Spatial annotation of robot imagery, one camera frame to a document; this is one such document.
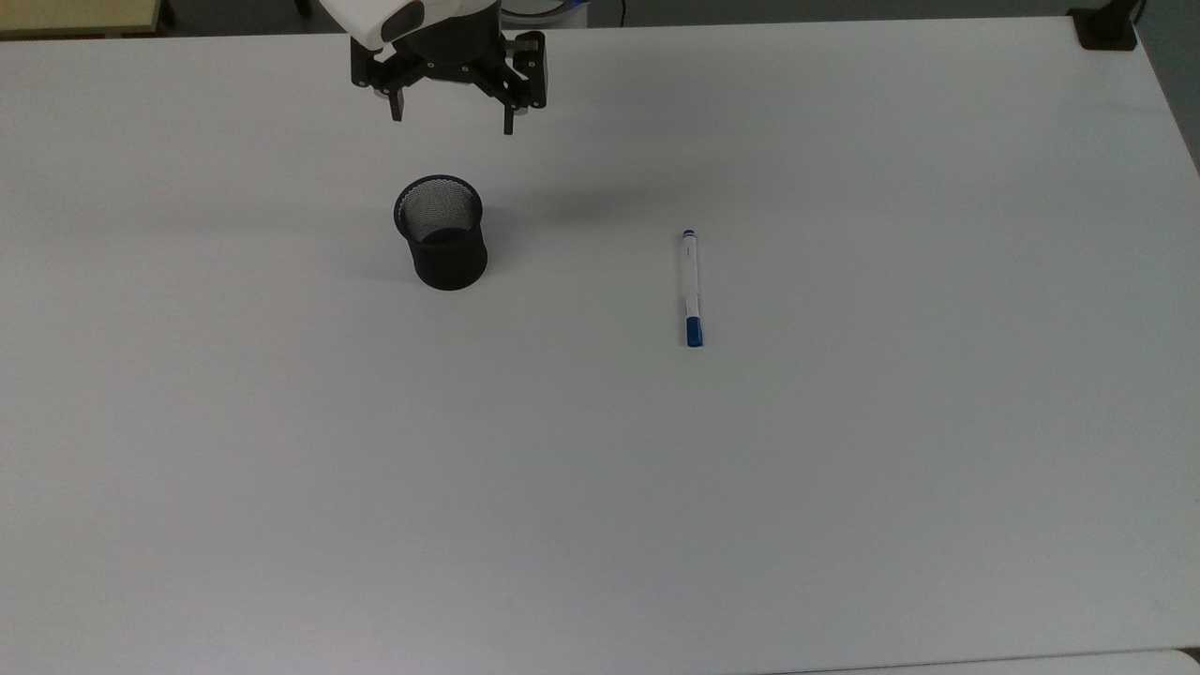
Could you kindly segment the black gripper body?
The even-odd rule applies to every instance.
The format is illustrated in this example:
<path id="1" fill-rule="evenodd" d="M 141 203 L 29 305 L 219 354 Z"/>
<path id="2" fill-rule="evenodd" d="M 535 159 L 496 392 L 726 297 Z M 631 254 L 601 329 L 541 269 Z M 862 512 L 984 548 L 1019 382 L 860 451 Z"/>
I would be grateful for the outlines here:
<path id="1" fill-rule="evenodd" d="M 524 80 L 526 110 L 548 104 L 546 36 L 508 37 L 499 1 L 352 1 L 349 36 L 352 84 L 376 95 L 377 80 L 419 78 L 481 91 L 475 74 L 505 74 Z"/>

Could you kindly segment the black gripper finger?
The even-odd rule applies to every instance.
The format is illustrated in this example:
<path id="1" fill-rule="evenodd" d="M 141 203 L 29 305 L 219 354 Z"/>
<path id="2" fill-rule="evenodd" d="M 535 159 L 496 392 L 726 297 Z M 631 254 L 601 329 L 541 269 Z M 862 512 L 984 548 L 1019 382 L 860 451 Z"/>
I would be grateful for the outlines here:
<path id="1" fill-rule="evenodd" d="M 406 112 L 406 90 L 419 78 L 398 78 L 398 80 L 377 80 L 377 96 L 385 98 L 394 121 L 402 121 Z"/>
<path id="2" fill-rule="evenodd" d="M 504 135 L 514 135 L 516 117 L 526 110 L 526 82 L 505 74 L 475 74 L 474 84 L 504 107 Z"/>

